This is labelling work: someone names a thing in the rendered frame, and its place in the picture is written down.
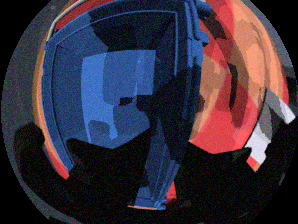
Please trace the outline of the red plastic tray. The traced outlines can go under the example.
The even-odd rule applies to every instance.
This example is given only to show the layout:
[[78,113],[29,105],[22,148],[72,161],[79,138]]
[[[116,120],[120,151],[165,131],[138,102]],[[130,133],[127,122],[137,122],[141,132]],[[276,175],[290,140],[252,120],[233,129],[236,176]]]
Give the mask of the red plastic tray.
[[[192,205],[189,205],[189,206],[192,206]],[[184,206],[184,208],[189,208],[189,206]],[[177,209],[177,208],[178,208],[177,201],[170,202],[168,206],[165,206],[165,209]]]

